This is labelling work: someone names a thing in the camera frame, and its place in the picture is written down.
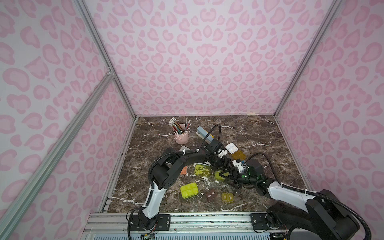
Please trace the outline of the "small dark red pillbox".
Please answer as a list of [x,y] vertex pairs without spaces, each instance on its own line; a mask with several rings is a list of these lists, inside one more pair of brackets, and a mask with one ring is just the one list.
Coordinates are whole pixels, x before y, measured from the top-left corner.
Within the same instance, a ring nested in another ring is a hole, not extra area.
[[218,193],[216,190],[212,189],[212,190],[208,191],[205,196],[206,196],[207,201],[211,202],[218,196]]

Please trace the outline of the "small yellow pillbox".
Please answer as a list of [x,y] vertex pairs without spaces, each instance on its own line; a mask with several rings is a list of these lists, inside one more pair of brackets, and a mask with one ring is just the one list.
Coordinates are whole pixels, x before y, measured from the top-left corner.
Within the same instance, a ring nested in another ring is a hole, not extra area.
[[231,193],[222,193],[222,201],[225,203],[232,203],[234,201],[234,195]]

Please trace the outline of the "white pillbox green lid front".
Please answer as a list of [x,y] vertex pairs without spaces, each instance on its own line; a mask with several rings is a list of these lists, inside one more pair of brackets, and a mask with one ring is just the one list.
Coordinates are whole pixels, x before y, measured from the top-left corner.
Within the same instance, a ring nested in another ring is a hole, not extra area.
[[183,199],[188,199],[199,194],[197,183],[190,183],[180,187]]

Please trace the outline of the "white pillbox green lid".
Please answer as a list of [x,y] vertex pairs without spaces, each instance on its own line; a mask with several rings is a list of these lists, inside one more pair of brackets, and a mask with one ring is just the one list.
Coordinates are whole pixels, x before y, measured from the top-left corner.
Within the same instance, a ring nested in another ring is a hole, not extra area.
[[182,147],[180,148],[180,151],[188,151],[188,150],[190,150],[190,149],[187,148],[187,147],[185,147],[185,146],[182,146]]
[[208,177],[212,173],[212,168],[211,166],[196,164],[194,173],[197,176]]
[[215,179],[224,182],[229,177],[229,172],[215,171]]
[[180,187],[183,199],[188,199],[199,194],[197,183],[190,183]]

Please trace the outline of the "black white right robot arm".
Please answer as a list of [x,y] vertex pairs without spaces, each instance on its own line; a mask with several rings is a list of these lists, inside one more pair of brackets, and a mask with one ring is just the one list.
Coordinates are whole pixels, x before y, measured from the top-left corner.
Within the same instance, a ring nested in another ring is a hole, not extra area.
[[295,228],[310,231],[322,240],[350,240],[361,227],[367,239],[372,236],[365,220],[330,191],[311,192],[281,184],[267,177],[257,161],[225,159],[214,165],[220,176],[235,187],[250,187],[260,196],[275,200],[276,204],[267,210],[265,222],[271,229],[279,225],[290,227],[287,238]]

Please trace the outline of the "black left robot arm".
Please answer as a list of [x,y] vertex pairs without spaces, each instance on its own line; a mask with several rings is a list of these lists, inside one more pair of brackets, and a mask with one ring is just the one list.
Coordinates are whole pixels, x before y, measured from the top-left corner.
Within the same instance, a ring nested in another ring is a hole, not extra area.
[[217,140],[193,150],[176,151],[167,148],[148,170],[150,188],[140,216],[152,220],[159,214],[167,189],[175,183],[184,167],[209,163],[213,169],[227,169],[231,165],[230,162],[228,151]]

